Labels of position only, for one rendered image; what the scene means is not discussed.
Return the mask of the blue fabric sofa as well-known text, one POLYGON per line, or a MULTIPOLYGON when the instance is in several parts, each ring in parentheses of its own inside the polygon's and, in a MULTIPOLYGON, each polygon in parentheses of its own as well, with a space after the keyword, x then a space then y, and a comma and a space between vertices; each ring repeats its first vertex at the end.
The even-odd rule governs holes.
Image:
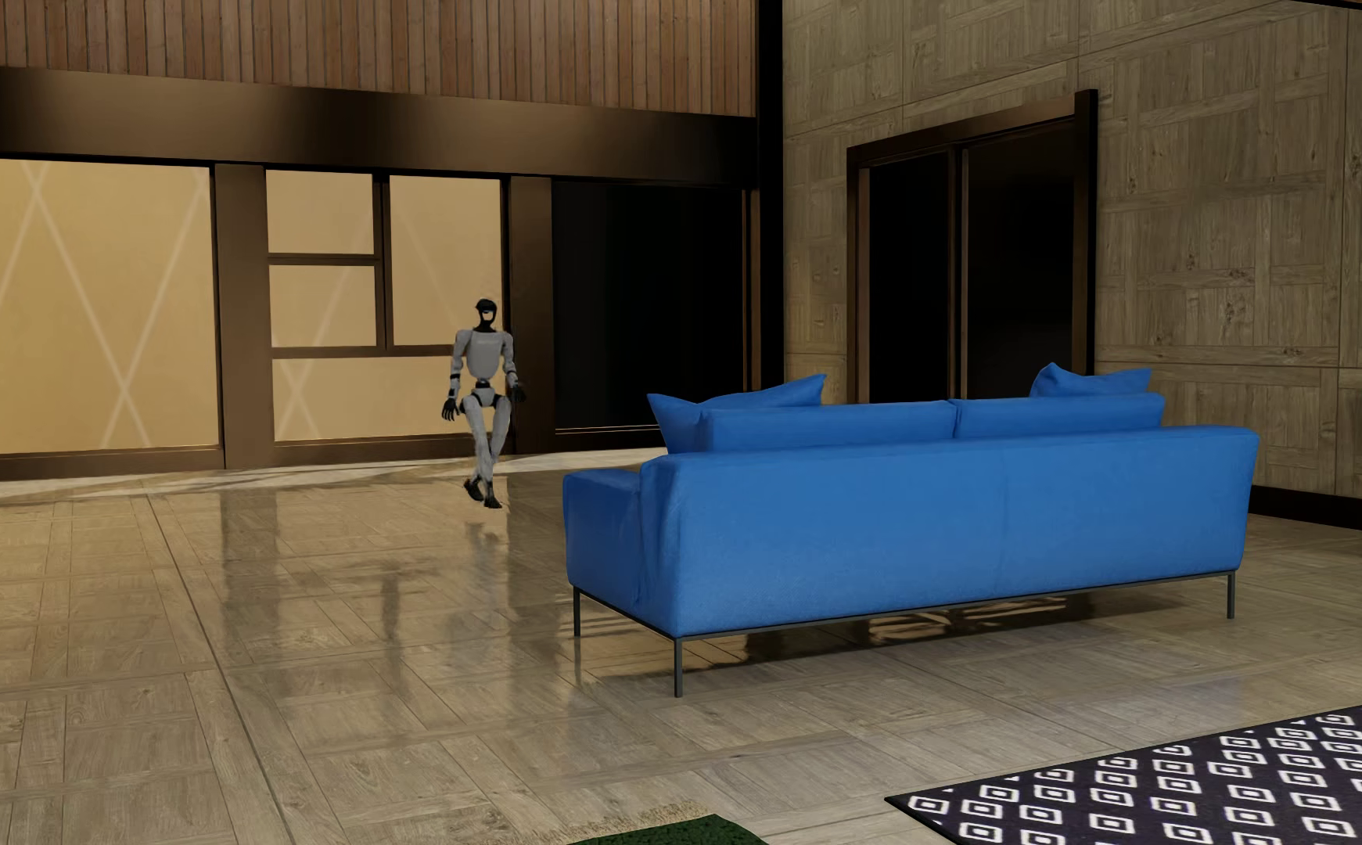
POLYGON ((1258 448, 1156 393, 700 408, 691 450, 563 480, 592 600, 673 643, 1227 577, 1258 448))

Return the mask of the blue throw pillow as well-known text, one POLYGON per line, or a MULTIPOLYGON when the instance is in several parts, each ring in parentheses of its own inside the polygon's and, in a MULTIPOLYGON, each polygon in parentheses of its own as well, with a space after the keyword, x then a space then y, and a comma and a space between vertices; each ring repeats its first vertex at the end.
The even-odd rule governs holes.
POLYGON ((701 413, 704 412, 819 408, 824 386, 825 375, 817 373, 785 382, 779 387, 718 395, 700 401, 700 403, 665 394, 648 394, 648 403, 665 437, 667 452, 684 454, 700 450, 701 413))
POLYGON ((1152 369, 1118 369, 1105 375, 1079 375, 1056 363, 1043 367, 1030 397, 1133 395, 1150 391, 1152 369))

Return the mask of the white humanoid robot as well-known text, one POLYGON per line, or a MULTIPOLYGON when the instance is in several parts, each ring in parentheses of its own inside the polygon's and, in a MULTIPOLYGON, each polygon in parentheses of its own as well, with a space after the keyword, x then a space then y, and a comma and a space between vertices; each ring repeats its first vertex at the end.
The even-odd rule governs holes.
POLYGON ((512 405, 526 399, 513 354, 513 337, 494 328, 498 304, 490 298, 475 303, 479 323, 460 328, 452 343, 449 390, 443 417, 467 418, 475 448, 475 469, 464 482, 473 502, 485 508, 503 508, 494 491, 494 465, 509 432, 512 405))

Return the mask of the dark double door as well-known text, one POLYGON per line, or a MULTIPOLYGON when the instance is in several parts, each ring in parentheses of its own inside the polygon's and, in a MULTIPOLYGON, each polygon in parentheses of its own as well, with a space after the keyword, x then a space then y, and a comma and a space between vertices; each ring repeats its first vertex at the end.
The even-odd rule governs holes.
POLYGON ((1099 109, 1084 89, 847 149, 849 401, 1094 373, 1099 109))

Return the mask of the green rug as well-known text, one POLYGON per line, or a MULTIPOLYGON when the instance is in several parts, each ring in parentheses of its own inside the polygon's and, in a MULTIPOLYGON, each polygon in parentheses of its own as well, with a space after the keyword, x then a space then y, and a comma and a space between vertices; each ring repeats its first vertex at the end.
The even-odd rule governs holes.
POLYGON ((595 835, 571 845, 767 845, 742 825, 720 815, 654 825, 640 830, 595 835))

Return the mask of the black white patterned rug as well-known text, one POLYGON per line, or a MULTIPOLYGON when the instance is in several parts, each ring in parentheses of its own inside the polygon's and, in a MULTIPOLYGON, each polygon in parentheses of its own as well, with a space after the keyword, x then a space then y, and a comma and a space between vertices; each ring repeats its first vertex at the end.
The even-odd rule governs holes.
POLYGON ((955 845, 1362 845, 1362 705, 887 801, 955 845))

